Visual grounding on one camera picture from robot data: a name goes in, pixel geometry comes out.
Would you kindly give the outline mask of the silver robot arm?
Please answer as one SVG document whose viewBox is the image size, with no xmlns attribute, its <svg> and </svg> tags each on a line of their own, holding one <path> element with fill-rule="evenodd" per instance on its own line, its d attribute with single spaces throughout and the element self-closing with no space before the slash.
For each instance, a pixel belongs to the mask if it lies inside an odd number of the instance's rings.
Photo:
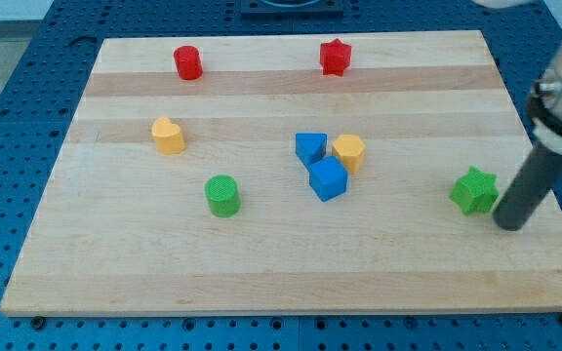
<svg viewBox="0 0 562 351">
<path fill-rule="evenodd" d="M 537 141 L 493 211 L 496 225 L 521 229 L 562 176 L 562 44 L 527 97 Z"/>
</svg>

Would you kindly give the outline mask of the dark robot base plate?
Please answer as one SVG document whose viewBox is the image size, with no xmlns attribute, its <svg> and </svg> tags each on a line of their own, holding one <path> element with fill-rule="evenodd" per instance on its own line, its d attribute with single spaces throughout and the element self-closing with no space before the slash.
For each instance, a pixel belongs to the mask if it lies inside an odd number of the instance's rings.
<svg viewBox="0 0 562 351">
<path fill-rule="evenodd" d="M 341 15 L 342 0 L 236 0 L 243 18 L 264 16 Z"/>
</svg>

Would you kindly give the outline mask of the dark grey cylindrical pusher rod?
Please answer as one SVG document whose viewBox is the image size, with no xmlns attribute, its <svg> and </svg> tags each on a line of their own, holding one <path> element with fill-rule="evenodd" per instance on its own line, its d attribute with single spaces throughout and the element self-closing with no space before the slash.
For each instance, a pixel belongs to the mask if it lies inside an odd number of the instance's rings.
<svg viewBox="0 0 562 351">
<path fill-rule="evenodd" d="M 562 154 L 537 142 L 493 211 L 501 229 L 521 229 L 562 176 Z"/>
</svg>

